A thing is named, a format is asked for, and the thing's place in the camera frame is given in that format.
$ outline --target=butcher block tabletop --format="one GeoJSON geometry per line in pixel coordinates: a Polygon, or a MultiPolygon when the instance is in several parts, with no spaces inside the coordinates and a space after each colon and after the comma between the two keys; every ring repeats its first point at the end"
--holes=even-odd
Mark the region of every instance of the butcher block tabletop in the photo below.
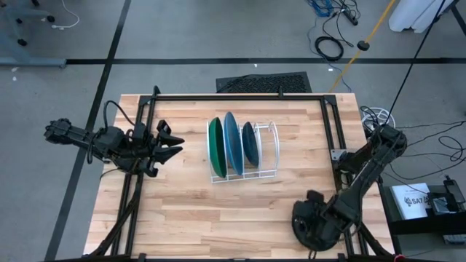
{"type": "MultiPolygon", "coordinates": [[[[356,150],[366,143],[356,98],[353,94],[335,96],[347,148],[356,150]]],[[[139,97],[122,95],[119,102],[132,121],[139,97]]],[[[330,106],[328,111],[337,146],[330,106]]],[[[322,192],[325,200],[336,193],[319,101],[161,100],[155,103],[155,134],[160,119],[165,119],[172,135],[183,138],[185,143],[181,145],[182,152],[164,165],[157,165],[156,178],[144,175],[132,256],[146,253],[148,258],[307,258],[308,249],[299,244],[291,228],[293,203],[304,199],[310,189],[322,192]],[[216,116],[223,119],[228,111],[241,125],[246,121],[277,125],[280,163],[276,177],[211,183],[206,123],[216,116]]],[[[131,128],[120,112],[114,126],[124,131],[131,128]]],[[[274,149],[265,143],[264,158],[274,156],[274,149]]],[[[106,164],[103,171],[114,168],[106,164]]],[[[102,177],[85,254],[92,252],[114,225],[124,176],[113,171],[102,177]]],[[[375,184],[364,197],[363,220],[382,246],[393,252],[375,184]]],[[[121,253],[127,225],[122,232],[121,253]]],[[[353,243],[358,253],[356,237],[353,243]]],[[[336,258],[338,253],[346,253],[344,242],[318,252],[317,258],[336,258]]]]}

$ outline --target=floor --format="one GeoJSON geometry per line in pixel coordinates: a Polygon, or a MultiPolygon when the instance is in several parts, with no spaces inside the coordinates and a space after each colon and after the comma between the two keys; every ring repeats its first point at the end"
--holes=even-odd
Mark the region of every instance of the floor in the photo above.
{"type": "MultiPolygon", "coordinates": [[[[48,121],[69,118],[76,126],[86,125],[97,91],[103,99],[118,100],[123,93],[150,93],[158,85],[163,93],[212,93],[215,79],[246,74],[273,74],[306,71],[314,92],[326,92],[337,76],[325,63],[211,63],[196,60],[172,64],[104,65],[112,55],[111,45],[122,8],[129,12],[114,50],[114,58],[241,58],[241,57],[317,57],[309,51],[307,31],[314,25],[315,14],[302,0],[65,0],[81,22],[64,31],[52,30],[40,20],[26,20],[21,26],[36,56],[73,59],[73,65],[60,68],[26,68],[16,71],[0,67],[0,114],[4,123],[0,137],[0,261],[40,261],[45,257],[77,150],[70,146],[46,143],[42,136],[48,121]],[[108,72],[104,85],[103,72],[108,72]]],[[[389,0],[359,0],[360,24],[340,20],[341,32],[348,41],[364,39],[376,24],[389,0]]],[[[59,24],[74,23],[63,10],[60,0],[43,1],[59,24]]],[[[466,17],[466,2],[457,5],[466,17]]],[[[0,15],[0,30],[5,26],[0,15]]],[[[312,38],[322,35],[322,19],[312,31],[312,38]]],[[[335,23],[328,23],[336,33],[335,23]]],[[[363,53],[366,64],[351,67],[345,81],[356,94],[360,105],[389,108],[409,64],[370,63],[371,58],[411,58],[423,34],[411,31],[392,32],[387,21],[363,53]]],[[[442,16],[419,54],[422,58],[466,58],[466,35],[451,12],[442,16]]],[[[332,46],[323,47],[335,52],[332,46]]],[[[345,47],[350,58],[356,48],[345,47]]],[[[466,118],[464,63],[416,64],[393,111],[397,126],[407,127],[436,122],[455,122],[466,118]]],[[[337,92],[346,92],[340,85],[337,92]]],[[[99,113],[95,128],[103,124],[99,113]]],[[[445,129],[442,126],[406,130],[415,141],[445,129]]],[[[465,127],[446,133],[465,143],[465,127]]],[[[442,146],[437,137],[419,143],[408,152],[454,151],[442,146]]],[[[397,159],[393,166],[401,175],[415,177],[451,165],[448,157],[429,156],[397,159]]],[[[57,258],[75,258],[82,254],[93,203],[98,188],[100,163],[85,164],[80,173],[71,212],[68,217],[57,258]]],[[[456,179],[466,190],[466,166],[461,164],[443,174],[409,181],[441,184],[443,175],[456,179]]],[[[400,184],[386,177],[386,186],[400,184]]],[[[439,237],[416,236],[400,240],[403,253],[415,258],[460,261],[461,247],[446,247],[439,237]]]]}

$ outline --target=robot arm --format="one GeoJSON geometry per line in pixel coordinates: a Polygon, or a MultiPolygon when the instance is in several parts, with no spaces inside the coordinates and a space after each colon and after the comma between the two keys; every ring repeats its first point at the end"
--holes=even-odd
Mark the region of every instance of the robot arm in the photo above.
{"type": "Polygon", "coordinates": [[[164,164],[183,149],[176,145],[184,142],[170,135],[171,129],[165,120],[157,125],[159,134],[156,137],[142,123],[137,123],[134,130],[125,134],[118,127],[88,132],[73,126],[67,119],[59,119],[51,121],[45,130],[45,139],[51,143],[75,145],[102,162],[112,161],[123,172],[144,172],[150,177],[157,176],[155,163],[164,164]]]}
{"type": "Polygon", "coordinates": [[[323,195],[307,192],[307,200],[293,206],[293,232],[304,246],[314,251],[332,248],[340,234],[362,223],[362,198],[384,168],[406,150],[406,136],[390,127],[377,127],[368,143],[355,153],[340,156],[336,169],[357,174],[344,190],[324,202],[323,195]]]}

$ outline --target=white wire dish rack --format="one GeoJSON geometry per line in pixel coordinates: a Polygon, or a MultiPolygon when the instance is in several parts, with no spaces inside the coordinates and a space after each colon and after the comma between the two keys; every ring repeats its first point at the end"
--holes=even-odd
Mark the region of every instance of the white wire dish rack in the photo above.
{"type": "Polygon", "coordinates": [[[236,180],[250,180],[250,179],[259,179],[259,178],[273,178],[277,176],[277,168],[278,162],[280,159],[280,142],[278,140],[278,131],[277,126],[274,122],[270,122],[269,124],[258,124],[252,123],[254,129],[254,135],[256,136],[257,142],[257,149],[258,149],[258,156],[259,156],[259,165],[258,167],[252,168],[248,167],[245,162],[245,152],[244,147],[242,145],[242,126],[238,125],[238,130],[240,133],[240,142],[241,142],[241,151],[242,151],[242,163],[244,165],[244,172],[242,175],[238,175],[230,166],[228,157],[226,155],[226,143],[225,143],[225,130],[224,124],[221,125],[222,128],[222,137],[224,139],[224,153],[225,153],[225,164],[226,164],[226,177],[221,178],[216,175],[215,171],[213,170],[212,163],[210,162],[210,148],[209,148],[209,124],[210,122],[207,121],[207,159],[209,164],[210,170],[210,180],[212,183],[223,183],[223,182],[231,182],[236,180]],[[262,166],[262,139],[261,139],[261,130],[266,130],[269,133],[273,134],[274,142],[275,142],[275,162],[271,165],[271,168],[264,169],[262,166]]]}

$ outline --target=black metal frame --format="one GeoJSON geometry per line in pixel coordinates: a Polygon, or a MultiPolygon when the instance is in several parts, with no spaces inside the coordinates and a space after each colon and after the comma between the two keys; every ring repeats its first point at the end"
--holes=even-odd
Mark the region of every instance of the black metal frame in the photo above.
{"type": "MultiPolygon", "coordinates": [[[[142,115],[143,115],[143,110],[145,108],[145,105],[147,105],[152,99],[154,99],[154,97],[151,95],[140,96],[139,101],[138,101],[138,112],[136,116],[136,122],[142,121],[142,115]]],[[[190,101],[190,100],[195,100],[195,101],[199,101],[199,100],[308,100],[308,101],[318,101],[322,109],[323,124],[324,124],[325,135],[327,137],[327,143],[328,143],[328,153],[329,153],[330,160],[331,160],[331,150],[335,149],[335,145],[333,143],[333,135],[331,132],[331,124],[330,124],[330,119],[329,119],[328,110],[327,110],[327,104],[328,104],[332,108],[333,118],[334,118],[335,127],[336,127],[336,134],[339,139],[339,148],[346,149],[346,143],[344,141],[344,135],[343,135],[343,128],[341,125],[341,120],[339,116],[339,110],[338,110],[338,105],[336,102],[335,95],[283,95],[283,94],[278,94],[278,95],[160,95],[160,96],[157,96],[156,100],[154,99],[154,102],[155,101],[190,101]]],[[[154,107],[155,107],[155,103],[151,103],[150,108],[149,108],[149,115],[147,119],[147,127],[149,128],[149,130],[151,129],[152,119],[154,116],[154,107]]],[[[335,188],[338,191],[343,188],[343,183],[342,183],[340,174],[338,174],[335,171],[335,168],[333,167],[333,165],[332,165],[332,171],[333,171],[333,179],[335,181],[335,188]]],[[[130,190],[130,185],[131,185],[131,177],[132,175],[128,175],[128,174],[126,174],[125,176],[125,180],[123,183],[122,197],[120,199],[120,204],[119,204],[119,212],[118,212],[119,218],[125,212],[125,207],[126,207],[126,203],[128,199],[128,192],[130,190]]],[[[141,200],[142,185],[143,185],[143,174],[137,174],[137,181],[135,184],[135,193],[133,195],[133,199],[135,200],[135,206],[133,208],[132,215],[130,218],[130,227],[128,230],[125,253],[124,253],[125,255],[131,255],[131,252],[133,250],[135,227],[136,227],[136,221],[137,221],[137,215],[138,215],[139,202],[141,200]]],[[[111,248],[111,255],[118,254],[120,240],[121,240],[121,232],[118,232],[113,242],[112,248],[111,248]]],[[[367,251],[366,242],[364,241],[363,237],[360,234],[358,234],[358,240],[361,246],[361,253],[363,255],[367,255],[368,251],[367,251]]],[[[344,242],[345,242],[345,246],[347,249],[347,254],[354,255],[355,251],[354,251],[354,247],[352,244],[352,238],[349,232],[344,233],[344,242]]],[[[204,261],[204,260],[183,259],[183,261],[204,261]]],[[[287,259],[287,261],[306,261],[306,259],[303,259],[303,260],[288,260],[287,259]]]]}

